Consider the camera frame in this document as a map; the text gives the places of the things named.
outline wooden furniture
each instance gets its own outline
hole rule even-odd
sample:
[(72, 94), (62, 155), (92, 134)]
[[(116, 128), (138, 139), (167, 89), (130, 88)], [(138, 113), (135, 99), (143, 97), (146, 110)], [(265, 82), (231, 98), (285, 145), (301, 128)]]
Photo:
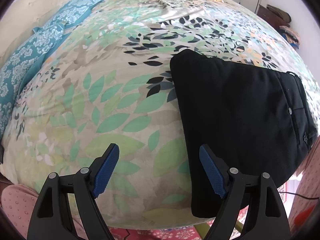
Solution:
[(257, 15), (269, 23), (274, 29), (278, 30), (280, 26), (284, 25), (290, 27), (288, 23), (286, 23), (283, 19), (281, 19), (278, 15), (269, 11), (267, 8), (262, 5), (259, 6), (259, 10)]

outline black trousers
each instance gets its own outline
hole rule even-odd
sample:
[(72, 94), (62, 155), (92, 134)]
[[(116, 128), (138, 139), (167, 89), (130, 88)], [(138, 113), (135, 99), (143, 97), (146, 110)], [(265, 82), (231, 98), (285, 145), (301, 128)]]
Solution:
[[(217, 215), (215, 194), (199, 160), (208, 144), (243, 174), (268, 172), (277, 187), (301, 164), (317, 131), (301, 80), (282, 73), (186, 49), (170, 61), (186, 138), (192, 180), (192, 212)], [(243, 199), (243, 207), (249, 203)]]

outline bed sheet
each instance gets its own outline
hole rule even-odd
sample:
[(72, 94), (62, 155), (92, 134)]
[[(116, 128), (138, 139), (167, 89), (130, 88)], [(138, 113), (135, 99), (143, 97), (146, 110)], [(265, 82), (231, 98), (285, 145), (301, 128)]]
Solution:
[[(155, 229), (206, 221), (190, 210), (188, 158), (169, 68), (172, 55), (185, 48), (295, 72), (319, 127), (320, 90), (310, 71), (241, 5), (105, 0), (20, 94), (4, 133), (0, 171), (39, 192), (50, 172), (75, 173), (117, 143), (119, 163), (97, 199), (108, 225)], [(74, 198), (70, 202), (76, 214)]]

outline cream headboard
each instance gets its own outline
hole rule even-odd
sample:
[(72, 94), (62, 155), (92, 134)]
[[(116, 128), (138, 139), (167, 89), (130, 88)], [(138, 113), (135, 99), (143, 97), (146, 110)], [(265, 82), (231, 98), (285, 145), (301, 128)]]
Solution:
[(0, 21), (0, 68), (11, 54), (70, 0), (17, 0)]

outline teal floral pillow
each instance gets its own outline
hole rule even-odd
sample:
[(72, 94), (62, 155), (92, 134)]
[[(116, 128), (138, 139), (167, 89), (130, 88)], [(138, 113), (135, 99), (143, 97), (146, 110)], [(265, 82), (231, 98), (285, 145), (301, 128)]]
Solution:
[(64, 25), (40, 29), (25, 41), (0, 70), (0, 139), (17, 95), (40, 70), (47, 54), (61, 44)]
[(56, 23), (64, 23), (65, 29), (83, 22), (91, 14), (91, 9), (103, 0), (71, 0), (45, 23), (43, 28)]

